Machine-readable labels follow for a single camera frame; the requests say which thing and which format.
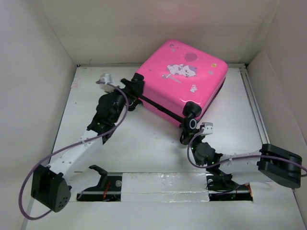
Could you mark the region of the pink hard-shell suitcase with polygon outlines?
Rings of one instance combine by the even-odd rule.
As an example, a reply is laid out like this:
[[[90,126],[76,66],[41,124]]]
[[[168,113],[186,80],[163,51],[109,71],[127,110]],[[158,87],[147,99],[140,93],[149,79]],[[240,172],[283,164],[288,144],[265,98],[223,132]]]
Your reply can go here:
[[[142,105],[182,129],[180,142],[196,128],[226,78],[221,59],[178,40],[164,42],[134,73],[145,85]]]

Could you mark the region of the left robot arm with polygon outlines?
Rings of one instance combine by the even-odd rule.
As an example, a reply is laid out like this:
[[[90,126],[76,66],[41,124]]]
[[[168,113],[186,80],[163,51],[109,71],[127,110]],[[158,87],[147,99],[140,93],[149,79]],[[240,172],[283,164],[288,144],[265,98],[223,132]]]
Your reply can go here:
[[[53,152],[52,156],[60,154],[60,157],[46,166],[39,162],[30,173],[31,197],[50,211],[60,212],[64,209],[71,197],[72,187],[68,185],[68,180],[75,169],[111,138],[128,111],[139,103],[145,85],[143,78],[133,77],[121,82],[124,88],[114,86],[107,80],[99,80],[111,91],[99,98],[96,113],[81,139]]]

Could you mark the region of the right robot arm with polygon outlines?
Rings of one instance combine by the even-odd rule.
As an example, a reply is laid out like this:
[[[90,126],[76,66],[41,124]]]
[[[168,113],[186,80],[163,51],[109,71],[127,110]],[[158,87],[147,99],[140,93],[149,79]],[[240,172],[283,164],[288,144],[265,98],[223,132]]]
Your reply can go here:
[[[272,144],[263,144],[254,152],[227,155],[216,152],[207,142],[204,128],[195,129],[186,142],[187,158],[191,165],[221,176],[223,186],[232,189],[238,184],[275,182],[280,186],[298,189],[307,175],[302,157]]]

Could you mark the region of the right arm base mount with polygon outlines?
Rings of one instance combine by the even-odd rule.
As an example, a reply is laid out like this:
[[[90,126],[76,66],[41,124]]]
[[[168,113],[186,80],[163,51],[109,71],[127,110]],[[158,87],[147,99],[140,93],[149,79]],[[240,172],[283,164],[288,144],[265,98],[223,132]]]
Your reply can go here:
[[[253,201],[249,183],[237,184],[229,176],[206,174],[209,201]]]

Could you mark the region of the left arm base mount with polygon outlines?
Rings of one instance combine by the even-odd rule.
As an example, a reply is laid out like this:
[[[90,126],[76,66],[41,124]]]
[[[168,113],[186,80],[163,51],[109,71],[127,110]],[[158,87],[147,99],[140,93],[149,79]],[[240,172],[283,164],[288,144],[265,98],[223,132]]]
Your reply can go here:
[[[120,202],[123,173],[108,173],[97,165],[91,165],[89,169],[100,175],[99,181],[97,185],[79,192],[76,200],[79,202]]]

